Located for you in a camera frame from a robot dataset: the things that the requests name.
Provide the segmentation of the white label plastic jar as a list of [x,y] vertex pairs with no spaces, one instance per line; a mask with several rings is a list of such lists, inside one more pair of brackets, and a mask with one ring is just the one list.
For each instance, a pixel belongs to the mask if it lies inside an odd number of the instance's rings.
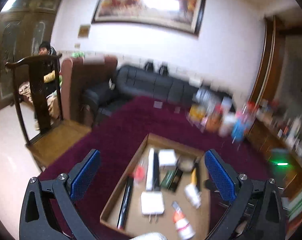
[[226,137],[228,135],[231,135],[236,121],[237,116],[234,113],[228,113],[224,115],[220,124],[220,128],[218,130],[218,135],[220,137]]

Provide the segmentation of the white square charger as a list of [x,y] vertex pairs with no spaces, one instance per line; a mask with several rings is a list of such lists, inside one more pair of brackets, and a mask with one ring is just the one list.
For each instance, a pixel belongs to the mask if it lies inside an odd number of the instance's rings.
[[160,167],[173,167],[176,165],[177,157],[175,150],[162,149],[158,152],[159,166]]

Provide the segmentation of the dark wooden chair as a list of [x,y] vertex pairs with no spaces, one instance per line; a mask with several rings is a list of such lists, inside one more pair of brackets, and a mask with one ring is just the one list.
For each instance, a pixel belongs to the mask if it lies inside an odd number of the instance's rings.
[[[5,67],[11,70],[12,73],[15,109],[26,141],[26,148],[31,152],[40,169],[47,168],[50,164],[54,163],[56,159],[91,131],[89,127],[76,121],[66,120],[63,117],[58,71],[58,62],[61,57],[61,54],[28,56],[20,61],[14,63],[7,62],[5,64]],[[55,87],[60,111],[55,121],[49,115],[43,86],[43,67],[49,63],[53,64],[55,70]],[[21,66],[28,67],[31,99],[40,129],[40,133],[31,139],[28,137],[24,124],[15,77],[17,68]]]

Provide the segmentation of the maroon tablecloth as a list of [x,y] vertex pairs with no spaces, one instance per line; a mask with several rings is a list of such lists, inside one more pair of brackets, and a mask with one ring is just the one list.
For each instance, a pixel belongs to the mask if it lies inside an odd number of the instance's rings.
[[137,97],[69,148],[40,174],[39,179],[55,179],[69,172],[90,150],[99,150],[101,165],[84,198],[77,202],[77,209],[99,239],[124,239],[121,233],[103,226],[99,217],[133,155],[150,133],[201,151],[213,149],[235,171],[253,180],[267,180],[273,175],[263,155],[247,141],[236,144],[230,137],[200,131],[187,121],[184,109],[176,112],[176,106],[167,102],[158,109],[153,99]]

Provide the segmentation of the blue cartoon snack jar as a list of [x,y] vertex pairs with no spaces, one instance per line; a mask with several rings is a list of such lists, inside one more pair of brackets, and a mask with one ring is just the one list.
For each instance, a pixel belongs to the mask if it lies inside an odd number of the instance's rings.
[[252,121],[248,115],[240,116],[234,125],[233,131],[231,132],[233,142],[241,142],[248,130],[250,130],[251,125]]

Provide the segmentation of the dark grey sofa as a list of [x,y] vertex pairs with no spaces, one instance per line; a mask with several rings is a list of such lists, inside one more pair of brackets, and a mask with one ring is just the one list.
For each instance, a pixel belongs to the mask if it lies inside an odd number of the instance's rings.
[[108,81],[105,81],[82,93],[83,105],[90,107],[94,120],[111,116],[137,96],[189,106],[198,90],[187,81],[148,72],[129,64],[118,69],[111,81],[114,88],[110,88]]

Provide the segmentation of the large white power adapter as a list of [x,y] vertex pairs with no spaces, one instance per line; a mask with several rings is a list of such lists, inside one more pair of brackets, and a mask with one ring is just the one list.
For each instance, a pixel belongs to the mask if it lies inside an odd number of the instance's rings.
[[141,193],[141,213],[147,216],[151,223],[154,217],[155,222],[158,222],[159,216],[163,215],[165,204],[161,191],[144,191]]

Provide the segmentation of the white bottle orange cap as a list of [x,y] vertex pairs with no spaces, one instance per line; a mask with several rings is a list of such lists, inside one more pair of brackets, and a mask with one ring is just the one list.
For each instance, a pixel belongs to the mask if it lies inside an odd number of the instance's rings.
[[193,184],[188,184],[184,188],[185,196],[190,204],[198,209],[201,206],[201,196],[197,187]]

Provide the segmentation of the black gold tube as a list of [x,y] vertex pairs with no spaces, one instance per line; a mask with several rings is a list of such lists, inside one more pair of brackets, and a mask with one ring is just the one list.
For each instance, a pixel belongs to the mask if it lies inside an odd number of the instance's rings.
[[168,187],[169,191],[176,192],[176,190],[180,184],[182,175],[183,175],[183,171],[180,168],[176,168],[174,176],[171,179],[169,187]]

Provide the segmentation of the black marker red cap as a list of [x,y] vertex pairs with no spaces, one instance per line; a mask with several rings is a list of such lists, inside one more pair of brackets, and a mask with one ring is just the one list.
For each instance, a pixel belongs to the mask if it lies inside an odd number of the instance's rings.
[[132,176],[128,176],[126,187],[124,190],[124,195],[122,198],[120,212],[118,215],[118,221],[117,221],[117,228],[120,230],[124,230],[124,228],[126,226],[131,196],[132,196],[132,192],[133,192],[133,186],[134,186],[134,178]]

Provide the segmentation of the black pen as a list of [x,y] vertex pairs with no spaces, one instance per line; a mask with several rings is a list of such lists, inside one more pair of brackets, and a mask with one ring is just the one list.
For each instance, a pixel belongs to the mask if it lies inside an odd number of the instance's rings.
[[153,159],[153,191],[160,191],[159,154],[154,152]]

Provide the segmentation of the wooden brick pattern cabinet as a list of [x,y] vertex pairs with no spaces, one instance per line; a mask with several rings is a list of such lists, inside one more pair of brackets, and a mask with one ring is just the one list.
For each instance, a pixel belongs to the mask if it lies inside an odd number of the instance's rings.
[[277,101],[250,100],[245,106],[255,114],[248,141],[269,163],[284,196],[292,199],[302,188],[302,158],[287,141],[293,118]]

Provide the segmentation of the clear packaged red item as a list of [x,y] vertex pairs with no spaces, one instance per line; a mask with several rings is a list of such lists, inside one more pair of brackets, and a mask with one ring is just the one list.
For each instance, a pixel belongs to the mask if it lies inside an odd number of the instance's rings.
[[180,239],[191,239],[195,235],[195,231],[190,222],[185,217],[177,202],[172,202],[172,208],[174,209],[173,223]]

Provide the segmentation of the yellow utility knife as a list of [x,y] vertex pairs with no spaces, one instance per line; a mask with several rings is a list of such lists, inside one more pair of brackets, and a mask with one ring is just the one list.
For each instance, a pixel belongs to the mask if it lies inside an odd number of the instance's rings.
[[191,184],[194,185],[198,191],[200,191],[201,177],[200,177],[200,159],[195,159],[193,163],[193,170],[191,173]]

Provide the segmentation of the blue clear utility knife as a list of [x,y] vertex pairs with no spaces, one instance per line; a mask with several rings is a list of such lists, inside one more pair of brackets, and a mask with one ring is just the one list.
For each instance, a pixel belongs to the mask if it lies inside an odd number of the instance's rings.
[[154,148],[150,148],[148,154],[148,167],[146,175],[146,191],[153,190],[153,168],[154,168]]

